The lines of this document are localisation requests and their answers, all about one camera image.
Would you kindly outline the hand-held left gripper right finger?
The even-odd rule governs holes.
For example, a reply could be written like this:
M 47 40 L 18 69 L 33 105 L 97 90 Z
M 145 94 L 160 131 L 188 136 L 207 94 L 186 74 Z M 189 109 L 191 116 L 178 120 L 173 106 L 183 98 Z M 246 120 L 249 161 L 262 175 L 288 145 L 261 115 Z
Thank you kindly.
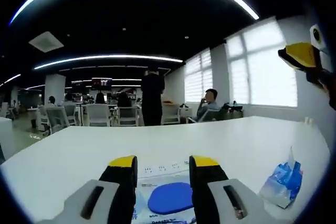
M 264 202 L 215 160 L 189 157 L 192 202 L 197 223 L 276 223 Z

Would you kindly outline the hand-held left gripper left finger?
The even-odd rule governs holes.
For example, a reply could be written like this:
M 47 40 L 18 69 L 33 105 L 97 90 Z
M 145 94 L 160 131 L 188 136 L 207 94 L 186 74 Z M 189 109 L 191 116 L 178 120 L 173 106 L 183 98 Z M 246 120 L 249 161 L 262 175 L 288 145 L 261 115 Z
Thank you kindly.
M 109 162 L 98 180 L 90 180 L 64 202 L 57 216 L 43 223 L 131 223 L 136 202 L 135 155 Z

